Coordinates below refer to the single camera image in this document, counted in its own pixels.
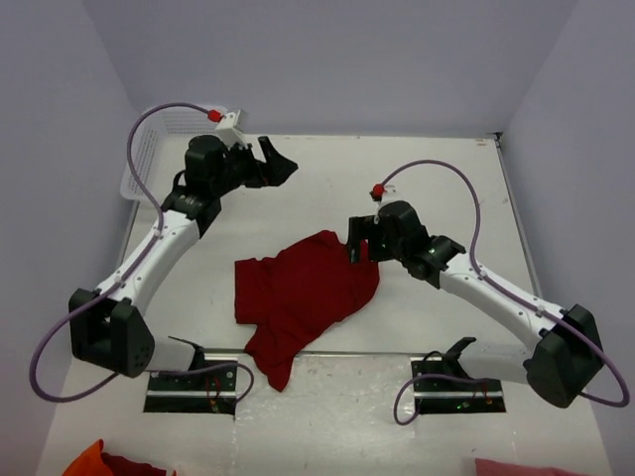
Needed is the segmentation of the red t shirt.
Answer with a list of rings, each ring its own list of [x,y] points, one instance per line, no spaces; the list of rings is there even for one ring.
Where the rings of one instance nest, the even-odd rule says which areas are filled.
[[[274,257],[235,262],[235,321],[255,327],[244,351],[269,385],[284,391],[296,355],[369,304],[379,283],[367,243],[360,244],[359,261],[351,263],[346,246],[328,230]]]

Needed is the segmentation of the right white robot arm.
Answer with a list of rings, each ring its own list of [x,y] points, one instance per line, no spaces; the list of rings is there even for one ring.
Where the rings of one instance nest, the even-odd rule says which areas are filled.
[[[522,381],[544,401],[568,407],[603,366],[601,340],[593,314],[580,304],[564,309],[498,280],[465,248],[432,235],[404,200],[382,205],[376,214],[348,220],[349,259],[395,260],[409,275],[470,303],[515,337],[521,350],[508,357]]]

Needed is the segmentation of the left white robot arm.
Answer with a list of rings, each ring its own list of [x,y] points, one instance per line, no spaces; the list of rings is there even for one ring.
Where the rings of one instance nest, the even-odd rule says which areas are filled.
[[[221,199],[241,186],[280,186],[298,170],[270,139],[258,140],[263,157],[248,144],[225,145],[213,135],[190,140],[185,167],[160,207],[152,228],[122,265],[95,290],[79,289],[68,307],[75,358],[135,378],[144,372],[171,374],[186,390],[205,380],[206,366],[195,359],[195,344],[152,334],[144,314],[178,260],[208,230]]]

